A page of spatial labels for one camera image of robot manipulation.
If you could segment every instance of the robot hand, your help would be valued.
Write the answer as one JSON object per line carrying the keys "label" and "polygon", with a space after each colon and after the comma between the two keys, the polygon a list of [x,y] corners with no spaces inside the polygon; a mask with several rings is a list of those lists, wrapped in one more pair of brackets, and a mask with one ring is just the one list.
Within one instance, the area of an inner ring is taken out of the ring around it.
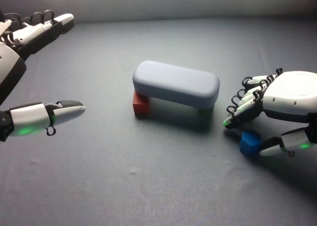
{"label": "robot hand", "polygon": [[[45,21],[47,13],[51,14],[49,21]],[[38,14],[41,19],[37,24],[34,17]],[[18,24],[18,27],[13,28],[13,24]],[[26,71],[24,61],[60,34],[67,33],[74,24],[73,15],[64,14],[55,18],[51,10],[43,14],[34,13],[31,18],[23,20],[18,14],[2,15],[0,11],[0,105]],[[48,136],[52,136],[56,133],[54,125],[76,118],[84,111],[85,107],[77,101],[59,101],[46,106],[35,103],[0,111],[0,141],[5,141],[9,135],[32,134],[43,129],[47,130]],[[52,133],[49,133],[49,127],[53,129]]]}
{"label": "robot hand", "polygon": [[268,117],[309,123],[306,128],[292,130],[262,143],[260,155],[268,156],[305,149],[317,143],[317,74],[305,71],[277,75],[246,77],[245,87],[238,91],[228,106],[228,118],[223,122],[226,128],[236,128],[240,124],[258,117],[264,112]]}
{"label": "robot hand", "polygon": [[55,125],[67,122],[85,112],[78,101],[58,101],[56,104],[33,103],[0,111],[0,141],[7,137],[35,134],[44,129],[48,136],[56,134]]}

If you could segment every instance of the gray background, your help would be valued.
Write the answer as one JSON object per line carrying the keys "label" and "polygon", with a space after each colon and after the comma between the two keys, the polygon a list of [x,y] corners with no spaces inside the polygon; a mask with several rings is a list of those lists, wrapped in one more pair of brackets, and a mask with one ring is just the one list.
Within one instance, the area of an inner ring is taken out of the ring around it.
{"label": "gray background", "polygon": [[0,7],[23,17],[52,9],[78,22],[101,22],[303,14],[316,10],[317,0],[0,0]]}
{"label": "gray background", "polygon": [[[1,145],[0,225],[315,225],[316,149],[252,162],[222,122],[245,76],[317,71],[316,49],[316,23],[303,20],[76,25],[27,60],[1,107],[73,99],[87,110],[54,137]],[[210,129],[195,109],[159,100],[135,118],[132,73],[147,59],[220,77]],[[300,126],[263,114],[246,128],[265,139]]]}

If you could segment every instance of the gray case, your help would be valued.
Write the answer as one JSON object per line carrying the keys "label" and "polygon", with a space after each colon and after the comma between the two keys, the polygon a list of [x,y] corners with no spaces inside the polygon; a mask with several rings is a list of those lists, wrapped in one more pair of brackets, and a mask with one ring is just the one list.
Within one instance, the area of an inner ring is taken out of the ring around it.
{"label": "gray case", "polygon": [[220,80],[210,72],[144,61],[133,73],[133,84],[141,95],[209,109],[218,98]]}

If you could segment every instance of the blue cube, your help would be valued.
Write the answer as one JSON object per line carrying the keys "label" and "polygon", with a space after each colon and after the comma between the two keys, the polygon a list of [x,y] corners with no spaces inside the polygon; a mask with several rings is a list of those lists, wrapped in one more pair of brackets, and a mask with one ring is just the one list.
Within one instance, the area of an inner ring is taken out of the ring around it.
{"label": "blue cube", "polygon": [[242,133],[240,142],[240,152],[249,158],[259,155],[261,145],[261,136],[254,131],[245,131]]}

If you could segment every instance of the red block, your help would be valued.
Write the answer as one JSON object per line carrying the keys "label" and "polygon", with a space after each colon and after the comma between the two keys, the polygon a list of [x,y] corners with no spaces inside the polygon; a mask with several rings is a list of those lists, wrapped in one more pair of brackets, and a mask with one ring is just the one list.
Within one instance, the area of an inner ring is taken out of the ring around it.
{"label": "red block", "polygon": [[150,113],[150,98],[134,91],[133,110],[135,115],[147,116]]}

